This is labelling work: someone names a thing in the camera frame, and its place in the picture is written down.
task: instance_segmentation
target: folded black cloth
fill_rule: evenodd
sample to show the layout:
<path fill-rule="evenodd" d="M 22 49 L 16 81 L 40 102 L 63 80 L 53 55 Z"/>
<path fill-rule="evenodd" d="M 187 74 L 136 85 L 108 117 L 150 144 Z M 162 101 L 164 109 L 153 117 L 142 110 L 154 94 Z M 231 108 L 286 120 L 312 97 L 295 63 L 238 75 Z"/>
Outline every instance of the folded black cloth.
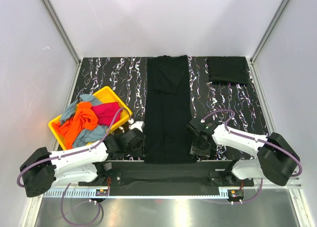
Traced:
<path fill-rule="evenodd" d="M 190 163 L 192 119 L 187 56 L 161 56 L 147 62 L 148 93 L 145 106 L 145 162 Z"/>
<path fill-rule="evenodd" d="M 248 84 L 248 63 L 245 57 L 208 57 L 209 82 Z"/>

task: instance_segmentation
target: yellow bin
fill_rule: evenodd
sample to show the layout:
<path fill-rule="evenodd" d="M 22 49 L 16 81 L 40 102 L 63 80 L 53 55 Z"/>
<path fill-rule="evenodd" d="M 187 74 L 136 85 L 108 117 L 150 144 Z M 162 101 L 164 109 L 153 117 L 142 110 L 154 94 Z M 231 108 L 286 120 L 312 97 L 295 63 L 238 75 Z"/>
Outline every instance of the yellow bin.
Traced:
<path fill-rule="evenodd" d="M 99 91 L 95 92 L 93 95 L 98 100 L 100 100 L 102 103 L 118 102 L 120 107 L 126 108 L 129 111 L 130 115 L 132 115 L 132 112 L 130 111 L 130 109 L 123 103 L 123 101 L 113 92 L 113 90 L 110 87 L 103 87 Z M 64 137 L 61 136 L 61 135 L 58 135 L 56 133 L 56 131 L 54 130 L 53 126 L 52 126 L 53 123 L 58 123 L 59 122 L 60 117 L 61 117 L 61 115 L 59 115 L 55 119 L 52 119 L 49 122 L 49 128 L 51 129 L 51 131 L 54 134 L 55 138 L 57 139 L 57 141 L 61 145 L 62 149 L 66 150 Z M 128 112 L 123 110 L 121 112 L 121 119 L 117 123 L 113 124 L 113 126 L 111 127 L 110 132 L 113 132 L 115 129 L 119 128 L 121 125 L 123 125 L 128 120 L 129 120 Z"/>

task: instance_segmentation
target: white wall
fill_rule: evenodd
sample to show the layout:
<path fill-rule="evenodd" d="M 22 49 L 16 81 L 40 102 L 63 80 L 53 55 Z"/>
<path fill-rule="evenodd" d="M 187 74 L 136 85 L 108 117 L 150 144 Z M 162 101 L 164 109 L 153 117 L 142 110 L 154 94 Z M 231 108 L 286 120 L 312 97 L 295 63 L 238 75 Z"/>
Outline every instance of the white wall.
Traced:
<path fill-rule="evenodd" d="M 251 56 L 282 0 L 51 0 L 80 57 Z"/>
<path fill-rule="evenodd" d="M 276 129 L 303 164 L 301 183 L 317 217 L 317 4 L 292 0 L 274 29 L 256 67 Z"/>
<path fill-rule="evenodd" d="M 40 0 L 0 0 L 0 226 L 17 227 L 26 195 L 20 165 L 50 147 L 75 63 Z"/>

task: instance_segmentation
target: marble pattern surface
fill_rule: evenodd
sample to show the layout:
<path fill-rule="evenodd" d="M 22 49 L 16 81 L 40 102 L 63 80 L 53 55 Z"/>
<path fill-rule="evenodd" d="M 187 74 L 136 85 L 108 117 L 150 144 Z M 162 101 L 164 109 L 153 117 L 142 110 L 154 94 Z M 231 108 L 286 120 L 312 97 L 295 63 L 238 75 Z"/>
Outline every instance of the marble pattern surface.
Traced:
<path fill-rule="evenodd" d="M 215 85 L 208 80 L 206 57 L 188 57 L 192 116 L 203 117 L 210 111 L 231 109 L 236 112 L 229 126 L 255 134 L 268 134 L 263 112 L 249 72 L 248 85 Z M 146 57 L 84 58 L 72 101 L 81 94 L 92 94 L 109 86 L 132 110 L 133 117 L 144 117 L 147 95 Z M 225 121 L 227 113 L 213 116 Z M 209 159 L 249 159 L 250 155 L 226 146 L 217 146 Z"/>

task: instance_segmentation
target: blue-gray cloth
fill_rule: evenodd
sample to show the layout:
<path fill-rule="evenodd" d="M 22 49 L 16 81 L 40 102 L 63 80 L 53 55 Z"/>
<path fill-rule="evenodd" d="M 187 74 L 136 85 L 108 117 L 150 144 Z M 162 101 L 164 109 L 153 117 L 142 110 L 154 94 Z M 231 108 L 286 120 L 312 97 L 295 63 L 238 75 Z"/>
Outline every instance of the blue-gray cloth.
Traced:
<path fill-rule="evenodd" d="M 61 115 L 59 122 L 61 125 L 65 123 L 69 118 L 71 118 L 75 114 L 75 109 L 76 109 L 77 101 L 74 101 L 73 103 L 69 104 L 66 107 L 66 110 L 63 112 Z"/>
<path fill-rule="evenodd" d="M 92 106 L 101 105 L 102 102 L 99 101 L 94 95 L 90 94 L 82 94 L 79 96 L 84 102 L 90 102 Z M 76 111 L 77 101 L 74 101 L 73 103 L 69 104 L 68 107 L 66 107 L 65 111 L 61 115 L 59 122 L 61 125 L 65 123 L 69 118 L 71 118 Z"/>
<path fill-rule="evenodd" d="M 79 96 L 84 102 L 90 102 L 93 106 L 101 105 L 102 102 L 99 101 L 94 95 L 82 94 Z"/>
<path fill-rule="evenodd" d="M 94 130 L 83 129 L 73 143 L 73 148 L 85 146 L 89 142 L 100 140 L 106 133 L 106 125 L 98 125 Z"/>

